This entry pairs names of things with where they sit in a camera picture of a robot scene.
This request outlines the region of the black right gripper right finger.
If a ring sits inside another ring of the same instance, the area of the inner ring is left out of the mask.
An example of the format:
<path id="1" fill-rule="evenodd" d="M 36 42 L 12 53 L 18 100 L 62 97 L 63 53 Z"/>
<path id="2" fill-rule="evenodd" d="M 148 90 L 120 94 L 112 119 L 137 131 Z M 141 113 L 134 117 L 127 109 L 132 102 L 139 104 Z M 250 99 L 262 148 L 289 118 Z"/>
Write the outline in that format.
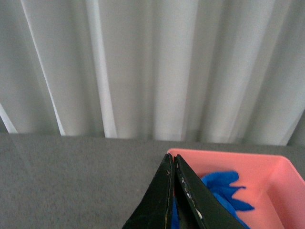
<path id="1" fill-rule="evenodd" d="M 174 157 L 174 196 L 181 229 L 243 229 L 181 155 Z"/>

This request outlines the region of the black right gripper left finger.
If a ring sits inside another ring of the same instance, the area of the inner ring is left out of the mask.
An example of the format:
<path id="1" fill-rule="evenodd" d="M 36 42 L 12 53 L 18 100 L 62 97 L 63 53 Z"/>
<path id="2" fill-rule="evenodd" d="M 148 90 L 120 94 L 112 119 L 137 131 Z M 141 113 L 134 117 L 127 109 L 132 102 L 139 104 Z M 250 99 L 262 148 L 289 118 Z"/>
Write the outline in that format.
<path id="1" fill-rule="evenodd" d="M 172 227 L 174 175 L 173 156 L 167 153 L 141 202 L 125 222 L 124 229 L 170 229 Z"/>

